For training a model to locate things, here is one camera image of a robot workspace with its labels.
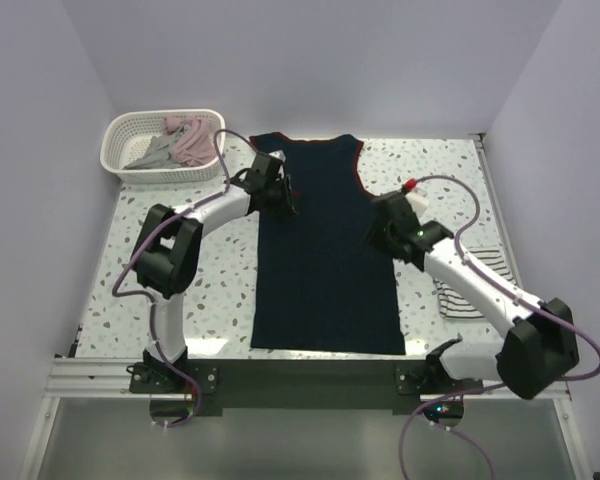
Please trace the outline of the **navy maroon tank top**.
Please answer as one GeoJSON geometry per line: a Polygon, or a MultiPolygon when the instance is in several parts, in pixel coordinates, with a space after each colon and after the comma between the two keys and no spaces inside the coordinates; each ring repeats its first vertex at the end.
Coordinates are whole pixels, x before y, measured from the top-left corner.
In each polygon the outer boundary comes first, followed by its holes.
{"type": "Polygon", "coordinates": [[[357,169],[363,142],[251,142],[285,154],[297,202],[289,219],[259,217],[252,347],[404,354],[393,260],[365,241],[375,215],[357,169]]]}

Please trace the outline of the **black white striped tank top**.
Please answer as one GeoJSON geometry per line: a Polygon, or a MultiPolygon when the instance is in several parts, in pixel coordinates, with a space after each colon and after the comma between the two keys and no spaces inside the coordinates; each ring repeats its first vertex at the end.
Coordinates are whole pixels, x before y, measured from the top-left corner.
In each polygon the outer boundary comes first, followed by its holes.
{"type": "Polygon", "coordinates": [[[506,321],[506,297],[462,261],[453,240],[434,246],[425,258],[425,271],[433,278],[445,320],[506,321]]]}

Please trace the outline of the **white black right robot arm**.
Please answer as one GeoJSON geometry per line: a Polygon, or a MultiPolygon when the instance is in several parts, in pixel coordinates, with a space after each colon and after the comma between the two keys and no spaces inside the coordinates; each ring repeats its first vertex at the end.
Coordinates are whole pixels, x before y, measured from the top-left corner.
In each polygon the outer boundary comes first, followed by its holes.
{"type": "Polygon", "coordinates": [[[432,390],[446,393],[460,381],[500,381],[530,400],[578,364],[573,316],[563,301],[545,302],[514,286],[442,224],[421,223],[400,191],[375,198],[372,208],[367,242],[448,285],[499,335],[478,343],[457,337],[436,347],[422,369],[432,390]]]}

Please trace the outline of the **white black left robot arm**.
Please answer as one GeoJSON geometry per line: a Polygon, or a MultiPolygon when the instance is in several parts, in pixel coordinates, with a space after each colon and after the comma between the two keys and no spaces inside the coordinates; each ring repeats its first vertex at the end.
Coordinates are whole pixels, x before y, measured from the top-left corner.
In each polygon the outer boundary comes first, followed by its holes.
{"type": "Polygon", "coordinates": [[[130,259],[150,308],[149,344],[142,360],[127,368],[132,393],[196,390],[184,336],[184,293],[198,271],[205,236],[254,212],[279,218],[297,213],[280,150],[258,152],[250,167],[229,179],[227,190],[192,206],[150,208],[130,259]]]}

